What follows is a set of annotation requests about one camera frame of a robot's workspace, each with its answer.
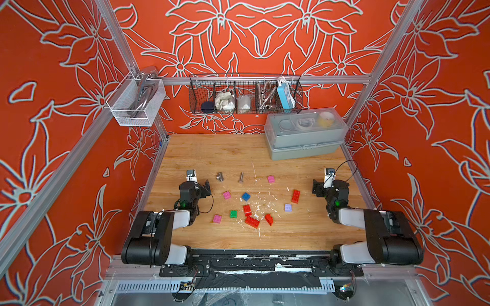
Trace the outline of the red square lego brick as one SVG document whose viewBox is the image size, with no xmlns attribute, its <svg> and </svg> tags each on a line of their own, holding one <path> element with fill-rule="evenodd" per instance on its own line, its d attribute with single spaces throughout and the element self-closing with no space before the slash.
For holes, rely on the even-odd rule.
<svg viewBox="0 0 490 306">
<path fill-rule="evenodd" d="M 244 205 L 243 206 L 244 214 L 245 216 L 250 216 L 251 215 L 251 207 L 249 205 Z"/>
</svg>

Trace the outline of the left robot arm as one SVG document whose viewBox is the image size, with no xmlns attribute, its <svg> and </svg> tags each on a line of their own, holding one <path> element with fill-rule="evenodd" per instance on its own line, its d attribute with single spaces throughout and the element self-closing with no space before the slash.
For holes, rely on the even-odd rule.
<svg viewBox="0 0 490 306">
<path fill-rule="evenodd" d="M 186 181 L 172 210 L 140 211 L 121 251 L 121 261 L 130 265 L 188 265 L 191 247 L 172 243 L 173 231 L 186 228 L 200 215 L 199 200 L 211 196 L 209 181 Z"/>
</svg>

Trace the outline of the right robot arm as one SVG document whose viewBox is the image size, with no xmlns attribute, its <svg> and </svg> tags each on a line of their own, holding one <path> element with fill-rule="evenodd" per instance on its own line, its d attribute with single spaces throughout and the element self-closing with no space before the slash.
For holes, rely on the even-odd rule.
<svg viewBox="0 0 490 306">
<path fill-rule="evenodd" d="M 330 220 L 365 231 L 366 239 L 338 244 L 330 252 L 331 265 L 389 264 L 418 265 L 424 250 L 404 213 L 391 210 L 355 209 L 348 205 L 349 183 L 333 180 L 313 181 L 312 193 L 327 202 Z"/>
</svg>

